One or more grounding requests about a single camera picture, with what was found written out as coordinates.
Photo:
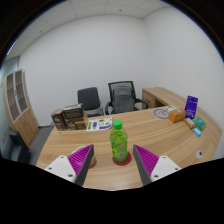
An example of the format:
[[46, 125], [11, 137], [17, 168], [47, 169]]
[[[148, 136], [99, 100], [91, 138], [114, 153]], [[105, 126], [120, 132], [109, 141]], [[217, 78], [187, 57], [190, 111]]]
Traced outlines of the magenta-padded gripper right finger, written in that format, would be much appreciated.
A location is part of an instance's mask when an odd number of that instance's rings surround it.
[[133, 155], [143, 185], [148, 185], [180, 170], [180, 167], [168, 156], [157, 156], [138, 145], [133, 145]]

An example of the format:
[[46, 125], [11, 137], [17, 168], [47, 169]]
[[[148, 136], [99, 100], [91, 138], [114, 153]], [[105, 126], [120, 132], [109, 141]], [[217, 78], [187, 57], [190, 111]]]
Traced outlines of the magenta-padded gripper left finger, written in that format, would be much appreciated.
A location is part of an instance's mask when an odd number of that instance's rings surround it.
[[94, 145], [91, 144], [73, 152], [69, 156], [60, 155], [45, 168], [45, 171], [82, 186], [93, 156]]

